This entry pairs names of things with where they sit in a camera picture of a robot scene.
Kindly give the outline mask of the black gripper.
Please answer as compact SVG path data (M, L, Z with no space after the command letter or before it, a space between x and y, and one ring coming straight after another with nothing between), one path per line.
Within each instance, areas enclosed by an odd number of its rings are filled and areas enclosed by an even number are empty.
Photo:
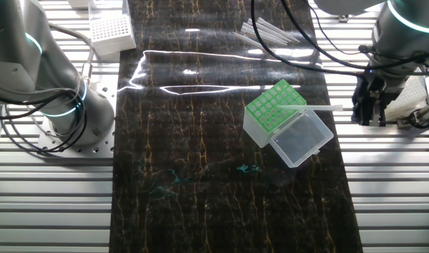
M361 126L369 126L371 103L365 99L375 98L371 125L385 127L387 124L385 117L387 104L401 94L405 81L406 77L380 77L373 72L365 72L357 79L357 86L352 95L352 122Z

